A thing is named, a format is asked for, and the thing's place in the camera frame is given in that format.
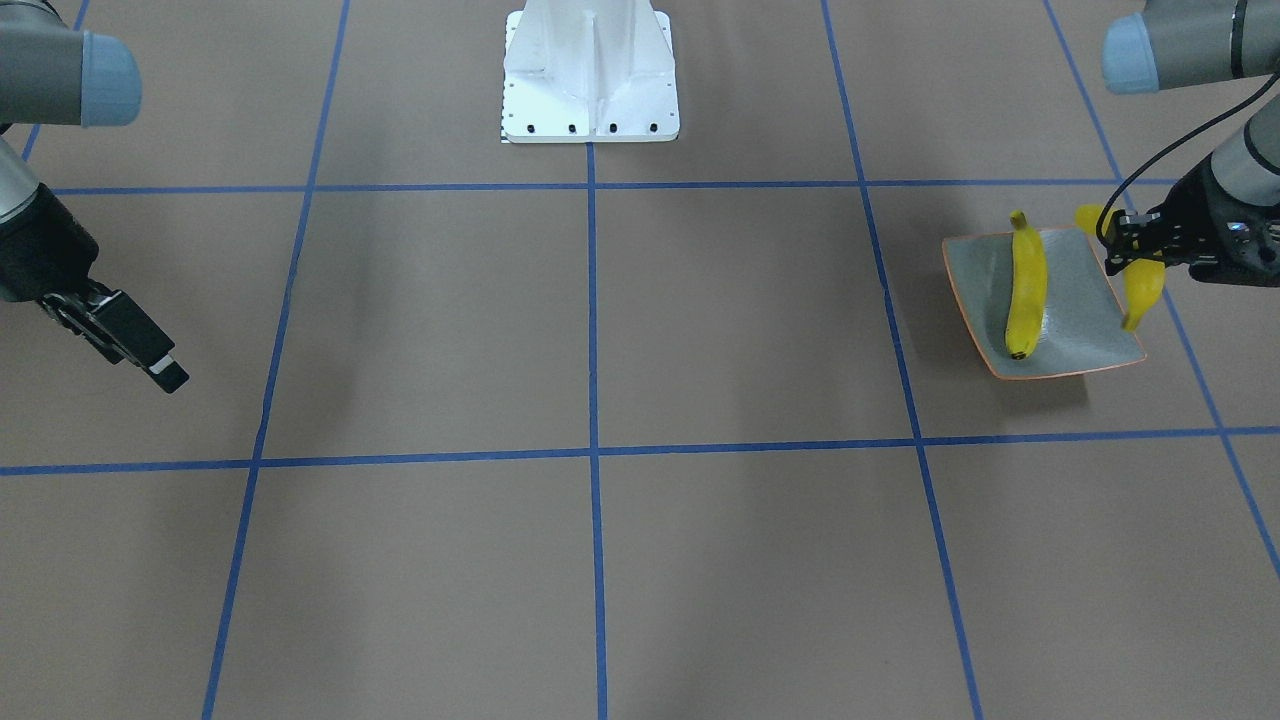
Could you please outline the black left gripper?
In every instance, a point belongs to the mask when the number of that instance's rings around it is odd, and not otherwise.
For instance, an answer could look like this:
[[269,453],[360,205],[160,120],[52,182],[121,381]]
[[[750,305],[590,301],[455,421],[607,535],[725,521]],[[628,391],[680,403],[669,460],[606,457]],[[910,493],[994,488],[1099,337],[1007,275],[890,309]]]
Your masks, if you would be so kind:
[[1138,252],[1108,252],[1105,274],[1119,275],[1134,263],[1155,264],[1164,272],[1165,220],[1175,227],[1174,258],[1188,261],[1193,279],[1277,287],[1277,200],[1258,205],[1236,199],[1216,179],[1210,160],[1197,163],[1175,183],[1160,211],[1106,214],[1106,250]]

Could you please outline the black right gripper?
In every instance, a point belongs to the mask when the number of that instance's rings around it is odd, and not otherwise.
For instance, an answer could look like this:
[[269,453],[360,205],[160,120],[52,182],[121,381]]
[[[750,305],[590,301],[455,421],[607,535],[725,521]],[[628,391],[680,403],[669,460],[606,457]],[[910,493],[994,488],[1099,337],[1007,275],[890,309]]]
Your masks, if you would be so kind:
[[[1,232],[1,296],[12,304],[79,293],[100,247],[60,199],[41,184]],[[189,380],[172,356],[175,342],[125,292],[92,295],[87,338],[111,364],[128,361],[168,395]]]

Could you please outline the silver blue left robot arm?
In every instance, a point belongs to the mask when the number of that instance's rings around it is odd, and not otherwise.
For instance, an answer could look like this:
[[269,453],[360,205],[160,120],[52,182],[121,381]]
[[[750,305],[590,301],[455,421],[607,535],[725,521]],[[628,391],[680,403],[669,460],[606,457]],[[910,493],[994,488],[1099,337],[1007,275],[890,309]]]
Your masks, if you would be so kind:
[[[1114,94],[1265,77],[1277,85],[1275,1],[1148,1],[1103,40]],[[1271,97],[1146,213],[1107,211],[1088,224],[1110,275],[1139,260],[1187,266],[1198,282],[1274,287],[1279,281],[1279,109]]]

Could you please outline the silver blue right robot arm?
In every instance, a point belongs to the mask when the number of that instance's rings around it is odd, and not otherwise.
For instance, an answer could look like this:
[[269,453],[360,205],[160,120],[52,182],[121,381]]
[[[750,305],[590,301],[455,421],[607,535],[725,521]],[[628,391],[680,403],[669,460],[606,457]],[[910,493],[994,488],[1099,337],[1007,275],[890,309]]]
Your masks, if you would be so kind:
[[[69,27],[47,1],[1,10],[4,126],[118,127],[141,109],[140,69],[110,35]],[[124,291],[90,272],[99,245],[9,143],[1,152],[1,295],[36,304],[110,364],[129,363],[173,393],[188,373],[174,341]]]

